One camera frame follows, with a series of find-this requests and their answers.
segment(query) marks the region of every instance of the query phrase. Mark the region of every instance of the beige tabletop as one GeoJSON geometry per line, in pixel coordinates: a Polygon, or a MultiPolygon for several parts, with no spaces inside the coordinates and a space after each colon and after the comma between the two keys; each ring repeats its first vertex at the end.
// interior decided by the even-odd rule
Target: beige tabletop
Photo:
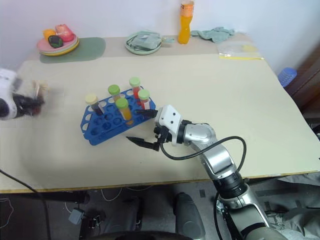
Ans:
{"type": "MultiPolygon", "coordinates": [[[[0,122],[0,167],[40,191],[163,184],[208,179],[198,158],[174,161],[141,148],[126,136],[154,141],[149,120],[97,146],[84,139],[80,123],[84,97],[106,98],[107,88],[130,88],[140,77],[157,107],[173,105],[183,119],[205,122],[218,139],[241,136],[247,143],[243,177],[266,177],[320,169],[320,142],[264,60],[220,59],[215,44],[192,38],[190,44],[161,47],[148,56],[129,53],[123,38],[107,38],[103,57],[92,61],[46,64],[32,54],[18,74],[22,93],[32,81],[47,83],[41,115],[0,122]]],[[[226,142],[239,164],[242,145],[226,142]]],[[[165,145],[175,156],[191,153],[165,145]]],[[[0,192],[24,192],[0,176],[0,192]]]]}

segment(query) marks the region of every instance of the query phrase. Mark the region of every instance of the white wall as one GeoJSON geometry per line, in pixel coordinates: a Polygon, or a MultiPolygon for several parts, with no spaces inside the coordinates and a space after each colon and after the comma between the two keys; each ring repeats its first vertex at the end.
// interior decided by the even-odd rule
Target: white wall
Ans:
{"type": "MultiPolygon", "coordinates": [[[[0,65],[17,69],[42,30],[66,23],[80,37],[179,30],[179,0],[0,0],[0,65]]],[[[246,32],[272,69],[297,67],[320,41],[319,0],[195,0],[193,30],[246,32]]]]}

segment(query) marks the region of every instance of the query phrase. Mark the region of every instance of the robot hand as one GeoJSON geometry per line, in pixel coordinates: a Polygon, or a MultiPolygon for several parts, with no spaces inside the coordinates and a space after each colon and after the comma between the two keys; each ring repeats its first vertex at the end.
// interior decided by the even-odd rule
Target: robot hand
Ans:
{"type": "Polygon", "coordinates": [[[33,116],[40,112],[43,97],[39,94],[34,98],[16,94],[20,83],[14,71],[0,68],[0,120],[33,116]]]}
{"type": "Polygon", "coordinates": [[[171,105],[157,110],[139,110],[138,114],[155,118],[157,142],[145,142],[138,137],[127,137],[140,147],[162,152],[170,159],[185,160],[200,156],[201,162],[217,190],[219,209],[226,221],[232,239],[246,240],[285,240],[280,233],[269,228],[267,217],[250,187],[243,181],[239,170],[244,162],[247,146],[238,136],[218,140],[213,128],[207,123],[194,124],[182,120],[182,116],[171,105]],[[227,149],[221,143],[228,140],[243,143],[241,164],[237,168],[227,149]],[[171,156],[164,149],[164,143],[173,146],[184,143],[196,151],[187,156],[171,156]]]}

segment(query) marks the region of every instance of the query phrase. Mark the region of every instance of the floor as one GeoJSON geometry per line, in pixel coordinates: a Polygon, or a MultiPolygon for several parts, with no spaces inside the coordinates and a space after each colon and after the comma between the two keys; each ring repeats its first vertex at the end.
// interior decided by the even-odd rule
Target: floor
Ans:
{"type": "MultiPolygon", "coordinates": [[[[320,187],[307,184],[287,183],[272,179],[259,184],[253,184],[253,191],[265,210],[287,210],[291,208],[320,207],[320,187]]],[[[119,192],[119,188],[104,189],[104,195],[112,199],[119,192]]],[[[157,185],[144,191],[132,191],[124,188],[120,196],[106,202],[99,189],[89,190],[90,201],[88,204],[80,204],[80,208],[90,215],[95,211],[104,212],[104,225],[111,217],[113,210],[123,200],[138,196],[144,199],[145,209],[143,214],[142,230],[157,230],[175,232],[175,215],[173,214],[173,199],[180,192],[189,194],[199,210],[202,217],[207,240],[218,239],[213,222],[213,197],[216,190],[211,181],[198,183],[178,183],[171,185],[157,185]]],[[[9,224],[0,229],[1,240],[43,240],[46,239],[45,215],[43,206],[39,200],[27,199],[14,194],[0,195],[0,198],[9,197],[14,212],[9,224]]],[[[80,233],[80,225],[74,225],[69,220],[69,213],[65,203],[60,201],[47,202],[50,216],[50,229],[53,240],[77,240],[80,233]]],[[[0,208],[1,226],[6,223],[10,214],[8,202],[2,202],[0,208]]],[[[78,205],[72,202],[67,203],[70,210],[78,205]]],[[[219,225],[224,239],[230,239],[223,220],[219,217],[219,225]]],[[[98,229],[91,232],[97,235],[98,229]]]]}

